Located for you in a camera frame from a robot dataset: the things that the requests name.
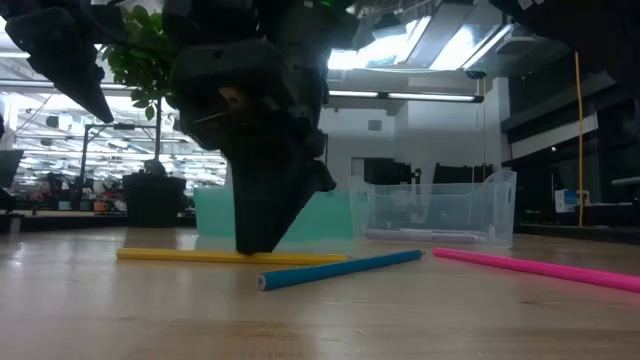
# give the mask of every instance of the pink rod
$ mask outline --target pink rod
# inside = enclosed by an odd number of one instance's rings
[[[640,277],[638,276],[442,248],[433,249],[433,255],[640,293]]]

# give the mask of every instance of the plastic rod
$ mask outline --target plastic rod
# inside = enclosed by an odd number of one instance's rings
[[[433,255],[502,269],[640,292],[640,277],[638,276],[442,248],[433,249]]]
[[[334,276],[346,275],[354,272],[399,264],[406,261],[418,260],[423,254],[424,253],[421,250],[413,250],[366,259],[345,261],[337,264],[272,271],[258,276],[258,289],[262,291],[275,290]]]
[[[247,264],[319,265],[347,261],[347,255],[257,253],[251,256],[232,251],[121,248],[118,259],[206,261]]]

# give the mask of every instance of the blue rod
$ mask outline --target blue rod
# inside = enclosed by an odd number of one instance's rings
[[[258,276],[258,289],[262,291],[275,290],[310,281],[351,274],[354,272],[399,264],[411,260],[418,260],[423,254],[424,252],[422,252],[422,250],[412,250],[366,259],[344,261],[335,264],[271,271]]]

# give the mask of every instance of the black pot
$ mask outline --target black pot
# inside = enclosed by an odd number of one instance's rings
[[[129,226],[170,228],[184,208],[185,179],[132,174],[122,178]]]

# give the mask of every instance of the transparent container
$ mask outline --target transparent container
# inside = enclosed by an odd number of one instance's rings
[[[371,185],[349,179],[354,234],[368,239],[511,247],[517,175],[478,184]]]

